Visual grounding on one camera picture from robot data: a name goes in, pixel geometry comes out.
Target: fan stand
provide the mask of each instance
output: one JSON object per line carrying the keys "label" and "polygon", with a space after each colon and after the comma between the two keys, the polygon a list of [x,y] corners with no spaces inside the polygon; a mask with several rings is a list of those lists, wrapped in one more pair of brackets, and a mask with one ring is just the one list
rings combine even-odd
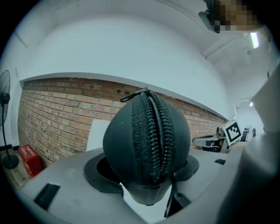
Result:
{"label": "fan stand", "polygon": [[5,128],[4,128],[4,105],[1,105],[1,106],[2,106],[3,138],[4,138],[4,143],[5,143],[5,149],[7,152],[7,156],[3,159],[3,166],[7,169],[13,169],[18,165],[19,159],[17,156],[10,155],[8,152],[6,138],[5,138]]}

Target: zipper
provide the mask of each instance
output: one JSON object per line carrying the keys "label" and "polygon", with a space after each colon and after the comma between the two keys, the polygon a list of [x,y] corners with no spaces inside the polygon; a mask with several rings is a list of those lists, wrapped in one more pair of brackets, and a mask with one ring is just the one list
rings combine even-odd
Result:
{"label": "zipper", "polygon": [[136,167],[140,184],[156,186],[174,172],[174,129],[166,103],[143,90],[133,96]]}

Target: zipper pull tab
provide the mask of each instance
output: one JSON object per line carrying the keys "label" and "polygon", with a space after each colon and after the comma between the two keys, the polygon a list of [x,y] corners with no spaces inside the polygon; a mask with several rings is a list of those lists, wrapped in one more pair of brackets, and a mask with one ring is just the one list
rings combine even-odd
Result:
{"label": "zipper pull tab", "polygon": [[145,91],[148,91],[147,86],[145,86],[143,89],[140,89],[140,90],[136,91],[135,93],[132,93],[131,95],[128,95],[128,96],[122,98],[120,101],[121,102],[126,102],[126,101],[132,99],[133,97],[135,97],[136,95],[140,94],[141,92],[145,92]]}

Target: floor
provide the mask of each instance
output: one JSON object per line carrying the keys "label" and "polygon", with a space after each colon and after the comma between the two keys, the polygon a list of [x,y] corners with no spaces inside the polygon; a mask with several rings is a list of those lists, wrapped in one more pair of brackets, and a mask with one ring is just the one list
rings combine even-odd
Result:
{"label": "floor", "polygon": [[[2,169],[4,170],[8,180],[10,181],[10,184],[12,185],[14,190],[19,190],[26,182],[29,181],[29,177],[27,175],[27,172],[25,170],[25,167],[23,165],[21,156],[18,151],[13,151],[13,149],[9,149],[9,153],[11,155],[16,155],[19,159],[19,164],[17,167],[13,169],[6,169],[2,166]],[[4,157],[6,157],[7,153],[6,151],[0,152],[0,159],[3,160]]]}

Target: electric fan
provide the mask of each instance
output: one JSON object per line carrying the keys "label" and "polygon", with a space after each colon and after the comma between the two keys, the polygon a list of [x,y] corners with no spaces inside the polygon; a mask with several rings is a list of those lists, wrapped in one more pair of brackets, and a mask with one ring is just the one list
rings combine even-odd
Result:
{"label": "electric fan", "polygon": [[10,155],[7,148],[5,128],[4,123],[7,117],[8,104],[10,101],[10,72],[8,70],[4,71],[0,76],[0,126],[3,126],[3,138],[5,143],[5,149],[7,156],[3,159],[3,165],[7,169],[15,168],[18,165],[18,157],[15,155]]}

